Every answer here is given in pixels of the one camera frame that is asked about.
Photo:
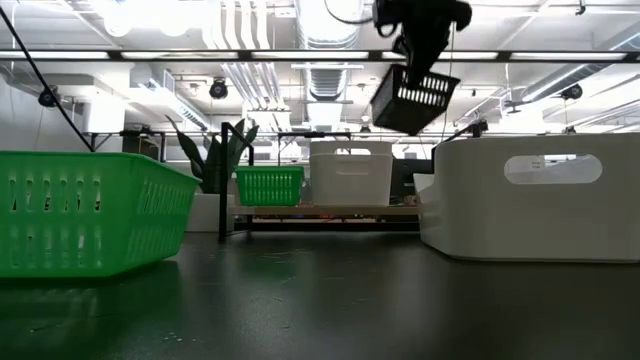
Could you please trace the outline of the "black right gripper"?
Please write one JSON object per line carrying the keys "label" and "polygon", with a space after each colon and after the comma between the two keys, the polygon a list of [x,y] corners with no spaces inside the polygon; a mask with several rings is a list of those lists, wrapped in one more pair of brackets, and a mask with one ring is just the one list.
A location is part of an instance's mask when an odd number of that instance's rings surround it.
{"label": "black right gripper", "polygon": [[393,52],[406,60],[406,85],[418,88],[449,44],[451,25],[457,32],[471,23],[473,10],[464,0],[375,0],[373,24],[401,27]]}

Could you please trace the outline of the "black slotted plastic basket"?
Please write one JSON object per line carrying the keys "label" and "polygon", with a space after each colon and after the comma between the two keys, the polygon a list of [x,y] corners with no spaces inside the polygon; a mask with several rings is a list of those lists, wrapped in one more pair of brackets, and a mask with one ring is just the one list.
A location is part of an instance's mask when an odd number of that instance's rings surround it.
{"label": "black slotted plastic basket", "polygon": [[429,72],[410,88],[407,67],[393,64],[370,100],[373,124],[416,136],[445,113],[459,83],[458,78]]}

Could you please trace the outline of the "green slotted plastic basket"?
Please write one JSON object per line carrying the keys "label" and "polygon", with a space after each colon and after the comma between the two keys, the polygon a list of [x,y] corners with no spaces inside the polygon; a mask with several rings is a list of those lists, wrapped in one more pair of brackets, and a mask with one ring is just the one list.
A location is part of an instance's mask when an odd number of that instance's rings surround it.
{"label": "green slotted plastic basket", "polygon": [[109,277],[172,257],[199,183],[143,155],[0,151],[0,279]]}
{"label": "green slotted plastic basket", "polygon": [[237,166],[235,169],[243,206],[297,206],[300,201],[302,166]]}

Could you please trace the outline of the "black computer monitor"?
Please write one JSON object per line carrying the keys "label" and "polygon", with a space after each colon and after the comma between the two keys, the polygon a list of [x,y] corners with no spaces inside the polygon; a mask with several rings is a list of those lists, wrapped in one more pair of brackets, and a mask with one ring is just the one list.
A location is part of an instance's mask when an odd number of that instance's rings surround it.
{"label": "black computer monitor", "polygon": [[433,164],[425,159],[393,159],[390,197],[399,199],[415,194],[414,175],[432,174]]}

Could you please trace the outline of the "white ceiling pipes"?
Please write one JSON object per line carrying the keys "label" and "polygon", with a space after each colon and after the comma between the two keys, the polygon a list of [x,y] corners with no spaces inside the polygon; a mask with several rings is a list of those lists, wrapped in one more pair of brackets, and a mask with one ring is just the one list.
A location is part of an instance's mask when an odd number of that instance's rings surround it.
{"label": "white ceiling pipes", "polygon": [[[267,0],[220,0],[224,7],[223,37],[232,50],[270,50],[267,37]],[[252,111],[285,112],[273,62],[236,62],[229,65],[238,91]]]}

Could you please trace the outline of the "green snake plant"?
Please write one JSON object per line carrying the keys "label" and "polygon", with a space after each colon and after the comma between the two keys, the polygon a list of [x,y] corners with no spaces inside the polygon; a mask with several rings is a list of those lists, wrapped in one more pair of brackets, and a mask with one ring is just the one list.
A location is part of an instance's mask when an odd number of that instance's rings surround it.
{"label": "green snake plant", "polygon": [[[203,144],[207,149],[207,155],[206,157],[203,157],[195,142],[189,136],[180,131],[176,123],[169,116],[166,116],[166,118],[176,131],[180,147],[189,159],[193,176],[200,180],[199,187],[201,192],[204,194],[220,194],[219,181],[217,180],[220,171],[220,134],[218,136],[212,135],[211,137],[204,138]],[[256,125],[251,127],[249,130],[246,130],[245,122],[245,119],[241,119],[233,126],[252,144],[257,137],[259,126]],[[242,144],[236,136],[229,134],[229,179],[235,170],[235,167],[239,164],[242,154],[247,148],[248,147]]]}

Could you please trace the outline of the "white round plant pot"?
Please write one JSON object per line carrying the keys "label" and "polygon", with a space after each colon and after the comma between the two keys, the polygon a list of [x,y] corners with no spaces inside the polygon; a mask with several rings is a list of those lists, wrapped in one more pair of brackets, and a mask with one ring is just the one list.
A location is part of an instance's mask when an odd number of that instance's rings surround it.
{"label": "white round plant pot", "polygon": [[217,233],[219,230],[219,194],[196,193],[187,222],[187,232]]}

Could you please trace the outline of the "silver ribbed air duct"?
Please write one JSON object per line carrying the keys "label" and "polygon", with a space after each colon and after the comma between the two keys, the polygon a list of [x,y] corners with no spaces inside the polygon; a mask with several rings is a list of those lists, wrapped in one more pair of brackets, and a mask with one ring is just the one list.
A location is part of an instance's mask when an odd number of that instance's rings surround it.
{"label": "silver ribbed air duct", "polygon": [[[352,50],[359,36],[357,25],[338,21],[362,20],[364,0],[294,0],[298,45],[303,50]],[[315,100],[337,100],[347,85],[343,69],[308,69],[308,94]]]}

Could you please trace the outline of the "grey round air duct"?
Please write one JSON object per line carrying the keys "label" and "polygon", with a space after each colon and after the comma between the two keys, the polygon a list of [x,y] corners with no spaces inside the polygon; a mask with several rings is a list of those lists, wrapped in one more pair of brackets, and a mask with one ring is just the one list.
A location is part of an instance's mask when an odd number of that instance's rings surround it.
{"label": "grey round air duct", "polygon": [[[512,90],[502,102],[509,112],[519,112],[547,100],[580,102],[640,81],[640,64],[563,65],[530,85]],[[583,95],[578,100],[563,100],[560,93],[578,83]]]}

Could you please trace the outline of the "black background table frame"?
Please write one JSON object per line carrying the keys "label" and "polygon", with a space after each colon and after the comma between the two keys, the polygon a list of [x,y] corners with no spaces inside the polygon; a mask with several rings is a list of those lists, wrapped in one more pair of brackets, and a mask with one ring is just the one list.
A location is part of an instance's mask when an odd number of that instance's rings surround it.
{"label": "black background table frame", "polygon": [[85,132],[84,136],[96,152],[133,153],[166,161],[167,135],[151,130],[119,132]]}

